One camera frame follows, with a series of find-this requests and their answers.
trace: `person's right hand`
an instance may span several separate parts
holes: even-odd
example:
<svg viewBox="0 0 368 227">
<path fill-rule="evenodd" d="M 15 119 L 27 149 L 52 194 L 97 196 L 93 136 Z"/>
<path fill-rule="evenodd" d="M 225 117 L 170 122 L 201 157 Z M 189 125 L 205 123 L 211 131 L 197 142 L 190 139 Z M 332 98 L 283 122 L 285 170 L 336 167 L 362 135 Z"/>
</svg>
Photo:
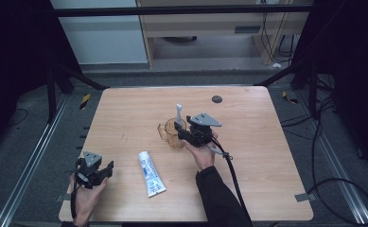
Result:
<svg viewBox="0 0 368 227">
<path fill-rule="evenodd" d="M 218 135 L 214 131 L 213 137 L 215 137 L 216 139 L 218 137 Z M 183 141 L 184 146 L 192 153 L 193 157 L 195 158 L 196 164 L 201 170 L 214 165 L 216 153 L 211 151 L 210 148 L 215 148 L 216 146 L 212 142 L 210 142 L 207 146 L 196 148 L 189 144 L 189 142 L 185 140 Z"/>
</svg>

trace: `cup handle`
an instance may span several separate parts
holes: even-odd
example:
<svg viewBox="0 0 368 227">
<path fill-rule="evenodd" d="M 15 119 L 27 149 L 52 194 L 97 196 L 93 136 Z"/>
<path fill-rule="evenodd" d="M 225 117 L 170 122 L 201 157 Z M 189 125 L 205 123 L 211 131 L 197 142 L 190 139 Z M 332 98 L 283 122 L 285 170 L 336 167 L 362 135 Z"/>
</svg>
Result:
<svg viewBox="0 0 368 227">
<path fill-rule="evenodd" d="M 159 126 L 157 127 L 157 131 L 159 132 L 160 138 L 166 141 L 167 136 L 166 136 L 165 126 L 162 124 L 159 124 Z"/>
</svg>

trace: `gray carpet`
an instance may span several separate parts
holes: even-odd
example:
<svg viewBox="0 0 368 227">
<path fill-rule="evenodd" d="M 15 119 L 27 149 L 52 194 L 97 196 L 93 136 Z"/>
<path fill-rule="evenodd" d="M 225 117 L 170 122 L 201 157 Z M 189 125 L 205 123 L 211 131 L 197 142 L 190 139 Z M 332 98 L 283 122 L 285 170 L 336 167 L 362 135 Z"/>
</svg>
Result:
<svg viewBox="0 0 368 227">
<path fill-rule="evenodd" d="M 184 73 L 127 73 L 119 75 L 88 75 L 103 85 L 112 87 L 121 86 L 171 86 L 171 85 L 216 85 L 216 84 L 253 84 L 265 79 L 271 71 L 204 71 Z M 301 104 L 292 104 L 282 98 L 282 90 L 288 89 L 288 79 L 283 79 L 271 87 L 270 93 L 274 107 L 280 120 L 293 118 L 305 114 Z M 79 156 L 80 147 L 84 143 L 82 135 L 87 133 L 96 111 L 96 105 L 101 92 L 87 85 L 73 80 L 76 88 L 69 96 L 66 109 L 61 117 L 45 154 L 36 169 L 31 183 L 23 196 L 21 203 L 14 214 L 12 222 L 60 223 L 58 213 L 61 203 L 55 201 L 68 185 L 68 171 L 74 166 Z M 82 97 L 90 93 L 92 96 L 85 110 L 79 110 Z M 17 183 L 28 158 L 35 148 L 44 130 L 47 120 L 46 89 L 41 87 L 23 95 L 18 102 L 18 108 L 27 111 L 16 111 L 9 126 L 0 139 L 0 211 L 10 195 L 13 186 Z M 345 166 L 350 178 L 368 191 L 368 160 L 359 159 L 353 141 L 342 124 L 339 115 L 333 109 L 323 113 L 323 129 L 330 139 L 330 143 Z M 311 140 L 314 130 L 309 121 L 300 125 L 284 128 L 289 147 L 295 164 L 298 167 L 301 179 L 306 189 L 312 186 L 311 180 Z M 316 175 L 322 180 L 332 177 L 333 174 L 321 152 L 321 146 L 316 147 Z M 352 213 L 337 183 L 330 183 L 321 189 L 324 200 L 341 215 L 352 219 Z M 311 202 L 314 218 L 309 222 L 282 222 L 279 226 L 349 226 L 349 224 L 333 216 L 319 201 Z M 260 222 L 256 226 L 269 226 L 270 223 Z"/>
</svg>

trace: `person's left hand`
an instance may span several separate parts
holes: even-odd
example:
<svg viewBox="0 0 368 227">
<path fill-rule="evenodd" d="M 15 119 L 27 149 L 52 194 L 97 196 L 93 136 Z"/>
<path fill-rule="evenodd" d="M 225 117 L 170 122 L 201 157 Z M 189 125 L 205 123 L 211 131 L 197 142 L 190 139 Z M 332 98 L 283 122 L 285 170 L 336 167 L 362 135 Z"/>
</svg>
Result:
<svg viewBox="0 0 368 227">
<path fill-rule="evenodd" d="M 75 173 L 69 177 L 71 185 L 75 183 Z M 77 216 L 74 218 L 74 225 L 87 226 L 89 223 L 90 216 L 95 211 L 95 207 L 100 200 L 100 196 L 107 185 L 108 178 L 105 178 L 101 185 L 94 187 L 93 189 L 88 189 L 81 186 L 77 191 L 77 197 L 75 201 L 75 209 L 77 211 Z"/>
</svg>

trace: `hand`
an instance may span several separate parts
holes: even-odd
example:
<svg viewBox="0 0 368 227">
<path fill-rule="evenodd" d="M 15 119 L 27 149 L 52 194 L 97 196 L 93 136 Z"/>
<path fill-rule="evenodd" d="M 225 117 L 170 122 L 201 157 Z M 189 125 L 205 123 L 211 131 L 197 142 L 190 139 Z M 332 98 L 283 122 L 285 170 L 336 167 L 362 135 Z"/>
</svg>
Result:
<svg viewBox="0 0 368 227">
<path fill-rule="evenodd" d="M 219 136 L 213 131 L 213 137 L 217 139 L 217 137 Z M 195 158 L 196 164 L 201 170 L 214 165 L 216 153 L 211 151 L 210 148 L 215 148 L 216 145 L 210 142 L 207 146 L 196 148 L 189 144 L 189 142 L 185 140 L 183 141 L 184 146 L 192 153 L 193 157 Z"/>
<path fill-rule="evenodd" d="M 69 181 L 72 185 L 75 183 L 75 173 L 69 177 Z M 93 189 L 84 188 L 83 186 L 78 189 L 75 201 L 77 216 L 73 220 L 74 225 L 78 227 L 87 226 L 87 223 L 89 223 L 89 219 L 100 200 L 100 196 L 107 185 L 107 181 L 108 178 L 105 178 L 101 182 L 101 185 Z"/>
</svg>

